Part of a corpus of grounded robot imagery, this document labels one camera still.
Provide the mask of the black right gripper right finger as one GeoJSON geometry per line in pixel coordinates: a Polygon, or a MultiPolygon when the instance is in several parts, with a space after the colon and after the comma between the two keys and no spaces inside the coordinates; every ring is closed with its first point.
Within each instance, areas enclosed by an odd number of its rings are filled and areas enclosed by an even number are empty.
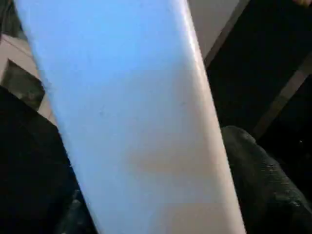
{"type": "Polygon", "coordinates": [[[249,234],[310,234],[312,205],[256,140],[236,126],[221,129],[249,234]]]}

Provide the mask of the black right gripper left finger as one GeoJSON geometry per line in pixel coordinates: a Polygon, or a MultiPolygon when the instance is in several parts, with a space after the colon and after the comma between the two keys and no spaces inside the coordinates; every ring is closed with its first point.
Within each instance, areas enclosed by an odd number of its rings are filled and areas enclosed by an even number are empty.
{"type": "Polygon", "coordinates": [[[74,190],[53,233],[97,234],[80,190],[74,190]]]}

